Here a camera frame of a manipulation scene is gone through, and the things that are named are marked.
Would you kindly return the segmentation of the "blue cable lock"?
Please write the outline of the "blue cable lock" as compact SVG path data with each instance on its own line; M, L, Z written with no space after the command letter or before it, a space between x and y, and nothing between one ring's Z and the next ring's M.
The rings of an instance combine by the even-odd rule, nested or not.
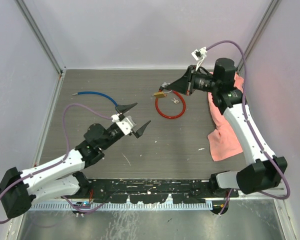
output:
M80 91L80 92L76 92L72 94L73 96L77 96L77 95L97 95L97 96L101 96L104 97L108 100L110 100L116 107L118 106L118 103L109 95L104 94L102 92L97 92L97 91Z

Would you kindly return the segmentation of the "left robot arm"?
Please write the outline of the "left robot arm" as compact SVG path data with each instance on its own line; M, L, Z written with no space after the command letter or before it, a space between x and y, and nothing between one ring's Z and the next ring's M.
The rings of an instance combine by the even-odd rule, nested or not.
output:
M140 138L149 122L139 129L131 116L125 113L136 104L117 105L116 114L106 117L108 128L93 123L83 135L84 140L70 149L66 143L64 155L32 168L8 169L0 182L0 205L11 220L26 213L32 206L54 198L76 195L85 198L90 193L90 183L83 170L104 158L105 150L124 136Z

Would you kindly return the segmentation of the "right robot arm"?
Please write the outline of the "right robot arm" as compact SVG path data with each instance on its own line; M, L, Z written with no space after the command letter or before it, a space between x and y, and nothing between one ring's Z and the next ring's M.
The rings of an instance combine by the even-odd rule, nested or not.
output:
M209 191L215 197L221 197L227 189L237 189L246 195L265 193L283 181L288 166L286 159L276 156L257 129L249 106L243 102L243 93L235 87L236 71L233 60L219 58L213 73L189 65L181 78L164 86L166 90L186 96L195 90L211 93L214 105L230 124L242 147L245 168L210 176Z

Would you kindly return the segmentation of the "red cable lock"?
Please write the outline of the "red cable lock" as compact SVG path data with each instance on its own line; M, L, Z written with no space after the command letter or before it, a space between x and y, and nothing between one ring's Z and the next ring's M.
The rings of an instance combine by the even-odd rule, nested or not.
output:
M164 98L155 98L154 105L158 114L169 120L175 120L180 118L186 112L187 106L186 101L182 97L180 93L177 93L172 90L167 90L166 86L167 82L164 82L157 92L165 92L167 93L167 97ZM175 98L179 101L178 104L175 104L172 99Z

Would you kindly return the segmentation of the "brass padlock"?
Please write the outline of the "brass padlock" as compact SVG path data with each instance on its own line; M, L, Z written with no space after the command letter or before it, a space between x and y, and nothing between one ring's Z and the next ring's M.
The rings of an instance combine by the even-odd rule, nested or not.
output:
M168 95L167 92L158 91L158 92L155 92L152 96L155 97L156 99L160 99L160 98L166 98L167 95Z

